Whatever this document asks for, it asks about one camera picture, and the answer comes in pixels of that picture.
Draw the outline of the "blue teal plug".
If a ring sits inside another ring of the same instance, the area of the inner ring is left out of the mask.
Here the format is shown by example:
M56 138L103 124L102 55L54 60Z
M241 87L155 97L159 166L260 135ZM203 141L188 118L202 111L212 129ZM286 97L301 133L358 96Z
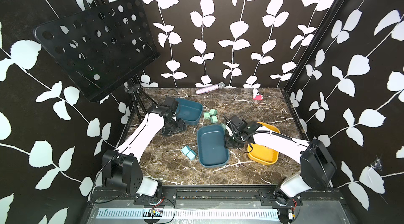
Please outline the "blue teal plug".
M191 151L189 151L189 152L186 154L186 157L187 157L189 160L194 160L194 159L196 158L196 152L194 152L193 150L191 150Z
M189 146L184 146L184 147L181 149L181 152L182 152L185 156L186 156L190 151L191 151L191 149L190 149Z

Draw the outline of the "yellow storage box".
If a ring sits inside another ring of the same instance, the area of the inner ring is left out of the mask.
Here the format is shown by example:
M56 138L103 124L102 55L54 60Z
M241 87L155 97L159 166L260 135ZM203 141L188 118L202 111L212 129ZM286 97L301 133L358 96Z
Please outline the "yellow storage box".
M257 123L251 123L250 126L252 126L253 129L257 129L258 125L264 126L274 132L280 133L279 129L275 126L262 123L262 122L257 122ZM279 152L267 148L265 146L257 145L257 144L251 144L247 146L247 155L248 157L257 163L260 163L265 166L269 166L272 164L275 164L278 161L278 156Z

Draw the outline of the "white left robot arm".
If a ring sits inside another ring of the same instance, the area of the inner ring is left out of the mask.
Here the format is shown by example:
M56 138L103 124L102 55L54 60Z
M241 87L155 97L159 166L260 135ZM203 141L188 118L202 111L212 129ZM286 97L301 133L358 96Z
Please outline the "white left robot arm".
M162 105L149 108L144 120L129 138L115 150L103 155L102 185L127 195L159 198L162 183L145 177L139 161L151 140L160 132L169 137L186 130L178 118L179 102L167 97Z

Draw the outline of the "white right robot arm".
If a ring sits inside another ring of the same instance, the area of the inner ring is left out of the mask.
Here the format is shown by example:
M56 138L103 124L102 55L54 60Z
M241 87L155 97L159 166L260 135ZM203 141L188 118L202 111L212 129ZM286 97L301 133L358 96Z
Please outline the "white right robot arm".
M273 198L280 205L307 190L325 191L331 188L330 181L337 165L325 145L319 140L306 141L276 132L263 123L247 123L234 115L225 119L225 147L246 152L271 150L291 158L300 165L300 171L284 179L276 186Z

